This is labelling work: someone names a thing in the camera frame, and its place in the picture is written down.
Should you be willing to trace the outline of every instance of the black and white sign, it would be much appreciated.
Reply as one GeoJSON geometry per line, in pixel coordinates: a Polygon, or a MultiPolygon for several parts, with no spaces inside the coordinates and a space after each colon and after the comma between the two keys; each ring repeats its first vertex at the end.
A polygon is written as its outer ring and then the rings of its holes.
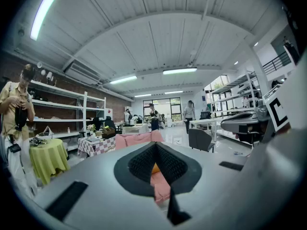
{"type": "Polygon", "coordinates": [[[271,116],[275,131],[278,131],[289,122],[288,117],[276,96],[276,91],[279,89],[279,87],[280,85],[277,85],[263,97],[264,103],[267,106],[271,116]]]}

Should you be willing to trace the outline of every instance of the gray chair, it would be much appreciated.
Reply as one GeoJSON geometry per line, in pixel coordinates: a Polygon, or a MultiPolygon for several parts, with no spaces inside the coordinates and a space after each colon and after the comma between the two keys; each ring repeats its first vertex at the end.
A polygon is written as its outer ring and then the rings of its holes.
{"type": "Polygon", "coordinates": [[[189,146],[202,151],[214,152],[214,143],[211,143],[212,137],[201,129],[189,129],[189,146]]]}

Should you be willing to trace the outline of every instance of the railing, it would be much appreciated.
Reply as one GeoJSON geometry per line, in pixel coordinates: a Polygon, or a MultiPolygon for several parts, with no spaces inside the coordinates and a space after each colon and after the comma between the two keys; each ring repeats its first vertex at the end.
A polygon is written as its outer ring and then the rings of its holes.
{"type": "Polygon", "coordinates": [[[284,67],[291,63],[291,60],[287,54],[286,51],[284,51],[282,54],[280,54],[278,57],[274,58],[267,64],[263,66],[264,72],[266,75],[277,71],[279,68],[284,67]]]}

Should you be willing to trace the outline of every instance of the pink fabric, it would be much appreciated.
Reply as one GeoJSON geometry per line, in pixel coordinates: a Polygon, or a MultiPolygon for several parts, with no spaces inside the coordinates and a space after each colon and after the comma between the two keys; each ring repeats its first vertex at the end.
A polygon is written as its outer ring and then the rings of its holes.
{"type": "MultiPolygon", "coordinates": [[[[115,150],[122,149],[135,144],[140,144],[148,141],[164,141],[159,130],[154,130],[149,133],[138,135],[119,135],[115,136],[115,150]]],[[[165,180],[161,172],[153,173],[150,179],[150,184],[154,187],[154,195],[156,203],[163,202],[170,197],[170,186],[165,180]]]]}
{"type": "Polygon", "coordinates": [[[115,150],[122,149],[128,146],[148,142],[148,141],[164,141],[159,130],[152,132],[137,134],[137,135],[119,135],[115,136],[115,150]]]}

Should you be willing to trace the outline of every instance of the ceiling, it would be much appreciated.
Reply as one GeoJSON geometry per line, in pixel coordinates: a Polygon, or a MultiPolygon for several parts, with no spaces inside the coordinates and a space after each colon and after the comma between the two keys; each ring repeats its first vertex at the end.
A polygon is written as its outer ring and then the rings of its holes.
{"type": "Polygon", "coordinates": [[[34,41],[40,2],[27,0],[20,9],[5,50],[62,74],[75,62],[101,89],[128,97],[200,90],[233,65],[243,40],[260,40],[282,14],[278,0],[55,0],[34,41]],[[162,73],[191,61],[196,72],[162,73]],[[132,75],[138,79],[109,84],[132,75]]]}

